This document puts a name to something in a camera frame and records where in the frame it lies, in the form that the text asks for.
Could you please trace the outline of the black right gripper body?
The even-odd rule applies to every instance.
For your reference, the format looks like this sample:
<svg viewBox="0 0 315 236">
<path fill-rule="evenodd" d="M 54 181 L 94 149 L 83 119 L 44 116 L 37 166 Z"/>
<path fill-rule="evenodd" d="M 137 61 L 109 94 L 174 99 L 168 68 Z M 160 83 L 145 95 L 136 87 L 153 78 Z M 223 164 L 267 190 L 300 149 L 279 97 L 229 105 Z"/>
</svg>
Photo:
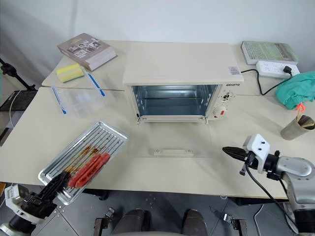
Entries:
<svg viewBox="0 0 315 236">
<path fill-rule="evenodd" d="M 254 170 L 257 170 L 258 159 L 256 158 L 256 154 L 253 151 L 246 151 L 244 156 L 245 156 L 245 159 L 244 159 L 244 165 L 242 167 L 242 170 L 245 170 L 246 166 Z"/>
</svg>

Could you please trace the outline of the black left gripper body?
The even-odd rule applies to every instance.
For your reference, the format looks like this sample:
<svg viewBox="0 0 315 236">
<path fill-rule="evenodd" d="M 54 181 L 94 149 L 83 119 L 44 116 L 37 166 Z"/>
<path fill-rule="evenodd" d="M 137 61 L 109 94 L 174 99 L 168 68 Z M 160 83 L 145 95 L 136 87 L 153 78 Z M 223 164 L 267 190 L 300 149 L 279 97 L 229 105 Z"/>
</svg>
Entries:
<svg viewBox="0 0 315 236">
<path fill-rule="evenodd" d="M 53 202 L 56 196 L 57 193 L 47 197 L 31 192 L 24 198 L 21 209 L 37 218 L 44 219 L 45 217 L 50 216 L 57 207 Z"/>
</svg>

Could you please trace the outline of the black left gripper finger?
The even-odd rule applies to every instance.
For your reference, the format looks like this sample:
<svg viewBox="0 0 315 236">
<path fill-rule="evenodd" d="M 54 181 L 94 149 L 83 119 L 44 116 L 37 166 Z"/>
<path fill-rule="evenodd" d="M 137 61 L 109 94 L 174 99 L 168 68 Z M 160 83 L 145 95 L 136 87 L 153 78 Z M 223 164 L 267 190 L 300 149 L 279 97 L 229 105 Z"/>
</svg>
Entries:
<svg viewBox="0 0 315 236">
<path fill-rule="evenodd" d="M 55 176 L 38 194 L 39 197 L 56 197 L 68 183 L 68 172 L 63 171 Z"/>
<path fill-rule="evenodd" d="M 53 190 L 52 196 L 57 197 L 58 193 L 60 193 L 64 188 L 67 187 L 71 174 L 58 174 L 52 179 L 53 182 Z"/>
</svg>

